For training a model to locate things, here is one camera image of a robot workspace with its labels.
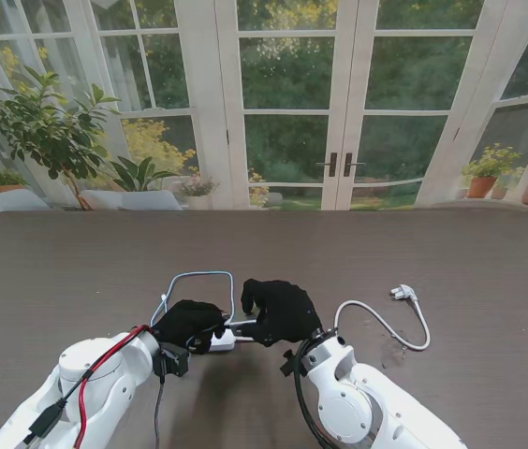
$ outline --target french door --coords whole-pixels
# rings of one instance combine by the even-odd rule
[[[216,0],[235,207],[423,204],[506,3]]]
[[[360,0],[338,210],[426,204],[507,0]]]

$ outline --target table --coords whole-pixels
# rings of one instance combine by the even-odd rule
[[[528,448],[528,214],[507,210],[0,213],[0,426],[68,345],[148,322],[172,276],[196,269],[232,271],[238,292],[250,277],[297,283],[325,326],[341,302],[361,299],[422,341],[414,312],[388,296],[410,284],[429,350],[403,356],[352,309],[340,328],[358,361],[469,448]],[[223,277],[194,278],[175,299],[228,309],[227,289]],[[194,356],[185,377],[167,379],[162,447],[316,447],[279,371],[289,347]],[[111,448],[154,447],[157,386],[154,377],[139,388]]]

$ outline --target black glove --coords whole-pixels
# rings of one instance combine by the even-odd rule
[[[243,284],[242,306],[251,313],[254,303],[260,308],[256,323],[240,327],[242,336],[251,337],[266,347],[279,340],[296,343],[309,339],[322,329],[314,304],[305,290],[286,281]]]
[[[152,331],[158,341],[205,354],[210,350],[212,335],[221,338],[225,333],[225,321],[223,311],[213,304],[184,299],[173,305]]]

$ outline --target white plug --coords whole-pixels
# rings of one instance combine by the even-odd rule
[[[404,299],[411,299],[412,301],[418,301],[418,297],[416,296],[416,292],[412,287],[405,284],[400,284],[399,287],[393,288],[391,290],[391,294],[395,299],[404,300]]]

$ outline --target white cable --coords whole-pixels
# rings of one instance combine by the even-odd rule
[[[234,299],[234,282],[233,282],[233,275],[230,274],[228,271],[190,271],[188,273],[181,273],[177,274],[174,278],[172,278],[172,281],[169,285],[169,290],[165,295],[162,295],[162,302],[157,307],[157,309],[154,312],[154,315],[152,316],[152,320],[150,321],[150,326],[153,326],[155,324],[155,320],[158,317],[158,315],[164,310],[164,313],[166,313],[169,310],[169,300],[170,295],[172,295],[172,290],[174,289],[174,284],[177,283],[181,278],[185,278],[187,276],[208,276],[212,274],[224,274],[227,275],[230,279],[230,316],[227,319],[226,324],[229,324],[231,320],[233,319],[233,316],[235,315],[235,299]]]
[[[429,347],[431,344],[431,332],[429,331],[429,327],[426,324],[426,320],[424,319],[424,315],[422,314],[422,309],[418,305],[418,297],[416,296],[416,293],[414,293],[414,290],[411,287],[408,287],[407,285],[400,285],[399,288],[391,290],[391,293],[395,296],[396,299],[411,299],[412,303],[414,304],[414,308],[416,309],[416,314],[418,315],[418,319],[422,323],[422,327],[424,327],[424,335],[426,337],[426,340],[423,345],[417,346],[416,344],[412,344],[409,341],[404,340],[402,337],[400,337],[395,330],[387,323],[382,316],[380,316],[372,307],[370,307],[368,304],[364,304],[360,301],[346,301],[341,306],[339,306],[339,309],[337,309],[337,312],[335,313],[335,327],[339,327],[339,317],[341,315],[341,311],[347,307],[347,306],[360,306],[363,309],[366,309],[369,311],[374,318],[378,320],[378,322],[385,327],[386,330],[388,330],[393,336],[395,340],[397,340],[399,343],[401,343],[403,346],[408,347],[409,349],[412,349],[414,351],[424,351],[426,348]]]

